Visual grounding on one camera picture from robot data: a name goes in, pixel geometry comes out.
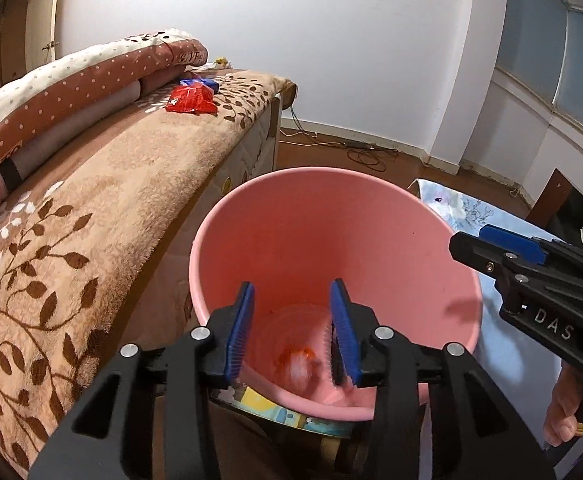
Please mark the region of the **person's right hand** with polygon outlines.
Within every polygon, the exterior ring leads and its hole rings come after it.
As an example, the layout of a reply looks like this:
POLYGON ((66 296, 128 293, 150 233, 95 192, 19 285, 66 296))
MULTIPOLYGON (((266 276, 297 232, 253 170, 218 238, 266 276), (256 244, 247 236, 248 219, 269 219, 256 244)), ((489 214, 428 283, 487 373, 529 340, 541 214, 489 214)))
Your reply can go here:
POLYGON ((582 401, 583 374, 564 363, 552 391, 543 426, 544 439, 548 444, 561 445, 577 434, 576 412, 582 401))

